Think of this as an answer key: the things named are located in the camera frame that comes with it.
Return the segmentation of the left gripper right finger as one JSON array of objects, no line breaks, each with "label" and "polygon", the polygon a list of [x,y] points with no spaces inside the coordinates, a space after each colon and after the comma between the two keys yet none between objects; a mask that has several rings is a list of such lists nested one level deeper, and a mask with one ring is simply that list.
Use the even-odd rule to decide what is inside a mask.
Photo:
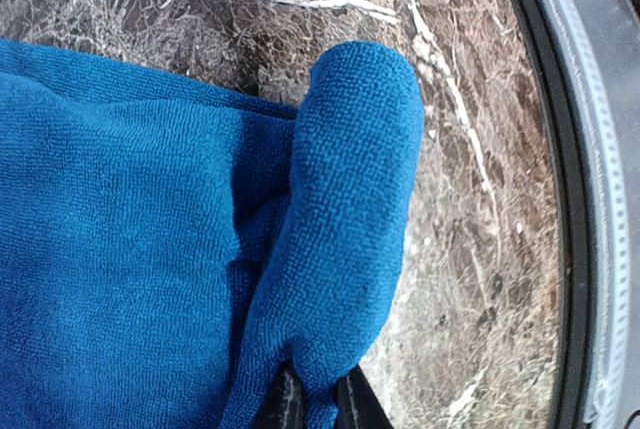
[{"label": "left gripper right finger", "polygon": [[338,381],[336,402],[336,429],[391,429],[391,422],[359,366]]}]

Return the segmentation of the blue towel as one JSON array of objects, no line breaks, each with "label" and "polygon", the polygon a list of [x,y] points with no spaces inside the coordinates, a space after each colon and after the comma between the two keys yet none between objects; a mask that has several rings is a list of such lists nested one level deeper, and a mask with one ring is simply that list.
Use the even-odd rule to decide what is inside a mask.
[{"label": "blue towel", "polygon": [[292,363],[305,428],[335,428],[402,271],[422,127],[378,43],[326,51],[291,108],[3,41],[2,426],[260,428]]}]

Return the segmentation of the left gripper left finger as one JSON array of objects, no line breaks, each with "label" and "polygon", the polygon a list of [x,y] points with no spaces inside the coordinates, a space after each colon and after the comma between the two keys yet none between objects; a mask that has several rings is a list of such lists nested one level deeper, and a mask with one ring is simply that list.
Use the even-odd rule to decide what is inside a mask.
[{"label": "left gripper left finger", "polygon": [[259,411],[263,429],[304,429],[305,395],[292,363],[281,366]]}]

